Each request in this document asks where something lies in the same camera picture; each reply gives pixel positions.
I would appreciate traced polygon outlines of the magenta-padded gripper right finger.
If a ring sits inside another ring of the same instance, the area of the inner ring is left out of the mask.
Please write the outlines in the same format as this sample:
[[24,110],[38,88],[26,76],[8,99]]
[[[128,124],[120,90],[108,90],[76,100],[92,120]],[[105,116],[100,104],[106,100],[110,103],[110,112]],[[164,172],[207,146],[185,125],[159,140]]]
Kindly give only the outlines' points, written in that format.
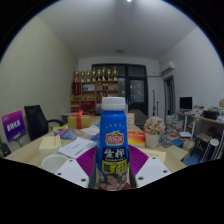
[[129,159],[129,179],[132,188],[146,186],[171,174],[157,156],[147,156],[134,146],[129,147]]

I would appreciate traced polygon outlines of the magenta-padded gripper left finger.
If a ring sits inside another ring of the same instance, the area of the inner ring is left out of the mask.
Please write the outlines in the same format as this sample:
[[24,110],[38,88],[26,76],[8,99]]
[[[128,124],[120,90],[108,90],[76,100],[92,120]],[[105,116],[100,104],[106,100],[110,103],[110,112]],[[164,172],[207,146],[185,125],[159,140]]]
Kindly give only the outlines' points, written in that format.
[[93,147],[77,159],[68,159],[55,173],[65,180],[84,188],[94,188],[96,184],[96,152]]

